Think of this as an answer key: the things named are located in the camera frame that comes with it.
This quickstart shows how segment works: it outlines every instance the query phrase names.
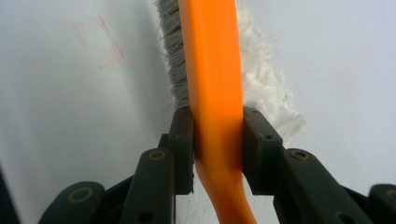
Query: bristle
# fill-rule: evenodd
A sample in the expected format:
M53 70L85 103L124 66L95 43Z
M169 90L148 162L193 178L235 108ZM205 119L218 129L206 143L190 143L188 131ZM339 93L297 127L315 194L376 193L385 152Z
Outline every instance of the bristle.
M165 60L169 66L168 76L172 83L175 108L178 109L190 104L178 1L158 0L155 5L160 14Z

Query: brush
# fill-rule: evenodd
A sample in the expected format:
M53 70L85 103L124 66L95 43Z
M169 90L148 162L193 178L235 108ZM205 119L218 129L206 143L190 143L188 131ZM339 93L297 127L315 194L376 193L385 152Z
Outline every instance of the brush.
M242 178L242 77L235 1L156 2L176 108L194 119L198 176L220 223L256 223Z

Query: brush bristles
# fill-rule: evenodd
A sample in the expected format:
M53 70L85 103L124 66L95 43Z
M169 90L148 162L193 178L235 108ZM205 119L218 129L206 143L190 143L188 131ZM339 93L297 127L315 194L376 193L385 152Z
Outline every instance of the brush bristles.
M169 66L168 76L172 82L175 108L178 109L190 104L178 1L158 0L155 5L160 14L165 60Z

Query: white fluffy material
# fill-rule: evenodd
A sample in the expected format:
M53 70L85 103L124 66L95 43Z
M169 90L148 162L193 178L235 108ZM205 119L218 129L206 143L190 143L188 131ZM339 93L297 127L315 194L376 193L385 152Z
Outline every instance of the white fluffy material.
M274 41L254 26L251 13L241 1L237 1L237 6L244 105L260 110L286 147L304 127L304 116L292 106L283 73L271 65Z

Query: brush handle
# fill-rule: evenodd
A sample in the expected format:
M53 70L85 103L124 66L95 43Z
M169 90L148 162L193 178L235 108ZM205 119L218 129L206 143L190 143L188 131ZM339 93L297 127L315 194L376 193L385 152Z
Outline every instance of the brush handle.
M256 223L242 177L242 77L235 2L180 0L195 163L220 223Z

